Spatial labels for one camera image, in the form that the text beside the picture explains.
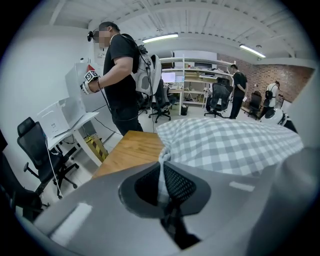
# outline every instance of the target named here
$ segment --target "controller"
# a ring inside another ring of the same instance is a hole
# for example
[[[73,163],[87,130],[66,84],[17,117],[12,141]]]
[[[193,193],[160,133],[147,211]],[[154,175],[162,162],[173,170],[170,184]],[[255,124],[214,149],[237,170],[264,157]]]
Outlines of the controller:
[[[81,91],[83,91],[85,94],[94,94],[95,91],[90,90],[89,83],[91,81],[99,79],[99,77],[100,76],[96,73],[96,71],[94,71],[94,70],[88,71],[84,76],[83,83],[80,85]]]

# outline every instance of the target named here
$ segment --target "trash can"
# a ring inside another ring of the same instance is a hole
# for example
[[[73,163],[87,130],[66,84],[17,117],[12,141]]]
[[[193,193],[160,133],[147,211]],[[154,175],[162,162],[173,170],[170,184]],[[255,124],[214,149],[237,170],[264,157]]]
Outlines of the trash can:
[[[182,115],[182,116],[186,116],[186,115],[187,115],[187,113],[188,113],[188,107],[189,107],[189,106],[187,106],[187,105],[182,105],[182,106],[181,106],[181,115]]]

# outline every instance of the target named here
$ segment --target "checkered cloth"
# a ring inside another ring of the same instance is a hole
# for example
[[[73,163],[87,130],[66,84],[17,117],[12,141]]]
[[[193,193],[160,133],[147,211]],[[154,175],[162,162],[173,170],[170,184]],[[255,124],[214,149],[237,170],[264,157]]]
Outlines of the checkered cloth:
[[[293,131],[257,121],[180,119],[160,125],[157,133],[164,144],[160,163],[172,161],[243,176],[259,176],[265,167],[303,148],[299,135]],[[163,168],[159,191],[167,194]]]

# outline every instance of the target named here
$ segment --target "brick wall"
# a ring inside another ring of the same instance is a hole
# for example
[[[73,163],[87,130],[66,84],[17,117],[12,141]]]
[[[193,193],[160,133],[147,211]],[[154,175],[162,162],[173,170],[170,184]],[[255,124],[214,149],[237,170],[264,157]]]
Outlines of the brick wall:
[[[314,71],[312,68],[303,66],[253,65],[219,53],[217,54],[217,60],[231,63],[236,61],[237,67],[246,75],[248,80],[247,96],[249,98],[254,91],[259,91],[264,96],[267,86],[277,80],[280,83],[279,94],[283,95],[286,101],[292,102],[307,84]],[[223,66],[217,66],[217,68],[226,70],[226,67]]]

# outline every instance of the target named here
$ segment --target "fluorescent light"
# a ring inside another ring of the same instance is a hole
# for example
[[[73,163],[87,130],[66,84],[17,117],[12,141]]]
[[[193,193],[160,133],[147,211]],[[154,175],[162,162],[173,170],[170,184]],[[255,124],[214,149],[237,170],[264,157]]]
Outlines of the fluorescent light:
[[[245,46],[243,44],[240,45],[240,48],[243,48],[243,49],[245,49],[245,50],[247,50],[247,51],[249,51],[249,52],[251,52],[251,53],[253,53],[255,55],[258,55],[261,58],[265,58],[266,57],[263,54],[261,54],[260,52],[257,52],[256,50],[251,49],[251,48],[249,48],[249,47],[247,47],[247,46]]]
[[[142,40],[142,42],[144,42],[146,44],[146,43],[150,43],[150,42],[154,42],[154,41],[158,41],[158,40],[177,38],[177,37],[178,37],[178,34],[167,34],[167,35],[161,35],[161,36],[153,37],[150,39]]]

